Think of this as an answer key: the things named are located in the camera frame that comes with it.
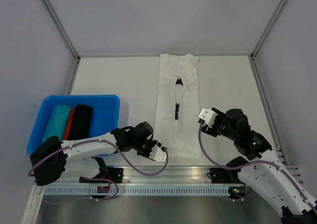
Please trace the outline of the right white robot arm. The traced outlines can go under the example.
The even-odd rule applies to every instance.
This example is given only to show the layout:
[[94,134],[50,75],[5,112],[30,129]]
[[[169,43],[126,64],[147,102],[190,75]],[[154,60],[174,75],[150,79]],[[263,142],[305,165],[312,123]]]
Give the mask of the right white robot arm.
[[251,129],[241,109],[221,112],[216,108],[203,108],[199,124],[199,134],[226,137],[240,153],[221,165],[202,149],[212,164],[226,171],[230,181],[240,181],[260,195],[277,212],[283,224],[317,222],[317,199],[288,171],[271,144]]

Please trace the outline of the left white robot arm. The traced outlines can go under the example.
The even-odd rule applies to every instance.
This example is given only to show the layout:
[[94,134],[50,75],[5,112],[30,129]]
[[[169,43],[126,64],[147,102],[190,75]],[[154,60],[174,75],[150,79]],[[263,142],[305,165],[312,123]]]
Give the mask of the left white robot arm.
[[153,128],[146,121],[135,127],[116,128],[103,135],[81,140],[60,140],[51,136],[31,155],[30,176],[38,186],[46,186],[63,178],[93,178],[104,182],[108,177],[101,155],[135,150],[137,155],[164,163],[166,151],[153,139]]

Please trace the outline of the white printed t shirt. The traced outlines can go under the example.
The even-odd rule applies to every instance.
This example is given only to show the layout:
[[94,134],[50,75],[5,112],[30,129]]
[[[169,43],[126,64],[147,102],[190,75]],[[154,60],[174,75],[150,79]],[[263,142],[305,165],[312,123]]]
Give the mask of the white printed t shirt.
[[198,142],[199,57],[161,54],[154,137],[170,156],[201,158]]

